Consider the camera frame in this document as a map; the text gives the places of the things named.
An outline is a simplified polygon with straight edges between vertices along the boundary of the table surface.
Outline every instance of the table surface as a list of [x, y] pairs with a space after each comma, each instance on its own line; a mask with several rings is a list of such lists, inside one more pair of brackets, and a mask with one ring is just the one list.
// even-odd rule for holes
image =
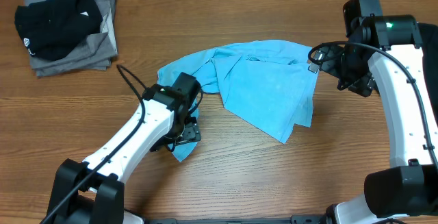
[[[385, 14], [438, 23], [437, 0], [381, 0]], [[124, 64], [150, 86], [157, 70], [187, 54], [233, 42], [283, 39], [304, 45], [345, 39], [347, 0], [117, 0]], [[23, 0], [0, 0], [0, 223], [39, 223], [56, 169], [105, 144], [138, 102], [115, 65], [38, 79], [14, 27]], [[363, 192], [369, 173], [389, 167], [378, 95], [339, 92], [318, 78], [311, 128], [282, 145], [206, 95], [203, 140], [182, 163], [149, 153], [129, 179], [125, 207], [148, 218], [288, 217], [323, 213]], [[407, 219], [436, 223], [436, 217]]]

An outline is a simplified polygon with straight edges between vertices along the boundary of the folded gray fabric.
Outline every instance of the folded gray fabric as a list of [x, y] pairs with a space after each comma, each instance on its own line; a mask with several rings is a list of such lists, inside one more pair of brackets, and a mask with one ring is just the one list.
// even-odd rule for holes
[[[39, 1], [46, 0], [25, 0], [25, 5]], [[111, 64], [110, 58], [117, 55], [113, 28], [115, 0], [95, 1], [103, 17], [101, 33], [89, 35], [65, 58], [54, 62], [30, 56], [31, 67], [36, 70], [37, 76], [55, 75], [74, 69], [106, 70]]]
[[[36, 69], [36, 75], [38, 77], [51, 76], [51, 75], [57, 75], [60, 73], [64, 73], [66, 71], [70, 71], [73, 69], [101, 70], [103, 67], [106, 68], [106, 66], [109, 66], [111, 64], [111, 63], [107, 63], [107, 59], [114, 56], [114, 51], [112, 51], [111, 49], [112, 49], [112, 46], [111, 46], [110, 38], [108, 36], [105, 36], [102, 43], [101, 43], [101, 46], [97, 48], [94, 55], [92, 55], [88, 58], [83, 58], [82, 60], [78, 60], [78, 61], [67, 62], [65, 64], [60, 64], [60, 65], [52, 66], [52, 67], [46, 67], [43, 69]], [[102, 57], [101, 61], [103, 63], [94, 61], [93, 65], [90, 65], [90, 58], [93, 58], [96, 55], [99, 55]]]

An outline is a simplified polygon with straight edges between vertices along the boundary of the folded clothes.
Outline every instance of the folded clothes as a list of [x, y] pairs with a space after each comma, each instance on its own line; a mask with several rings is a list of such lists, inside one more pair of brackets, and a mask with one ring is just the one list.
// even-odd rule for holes
[[[46, 0], [25, 0], [25, 5], [39, 1]], [[116, 11], [115, 0], [95, 1], [103, 17], [100, 31], [96, 34], [90, 34], [65, 58], [56, 62], [30, 57], [31, 67], [37, 76], [55, 75], [74, 69], [106, 70], [107, 66], [111, 65], [110, 58], [118, 54], [113, 28]]]
[[99, 32], [101, 22], [94, 0], [46, 0], [15, 12], [29, 54], [49, 61], [66, 57], [87, 35]]
[[[161, 68], [158, 84], [172, 85], [181, 72], [193, 75], [204, 92], [220, 92], [225, 109], [285, 143], [295, 124], [311, 125], [318, 75], [308, 70], [310, 49], [283, 40], [208, 49]], [[180, 145], [173, 154], [182, 161], [195, 146]]]

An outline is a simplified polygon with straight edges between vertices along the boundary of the white logo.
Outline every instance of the white logo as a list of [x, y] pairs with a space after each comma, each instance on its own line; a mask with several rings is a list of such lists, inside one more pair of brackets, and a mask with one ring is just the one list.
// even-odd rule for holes
[[25, 39], [23, 40], [23, 42], [25, 43], [25, 46], [26, 46], [26, 47], [29, 46], [29, 43], [30, 43], [29, 39], [25, 38]]

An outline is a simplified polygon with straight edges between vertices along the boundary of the blue towel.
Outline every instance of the blue towel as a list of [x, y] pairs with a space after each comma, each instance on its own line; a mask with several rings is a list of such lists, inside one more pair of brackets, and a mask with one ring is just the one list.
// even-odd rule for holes
[[[310, 49], [283, 40], [208, 49], [158, 70], [158, 84], [171, 86], [181, 72], [193, 75], [204, 92], [220, 92], [225, 109], [284, 144], [294, 124], [311, 124], [318, 74], [308, 70]], [[180, 145], [173, 154], [182, 161], [195, 146]]]

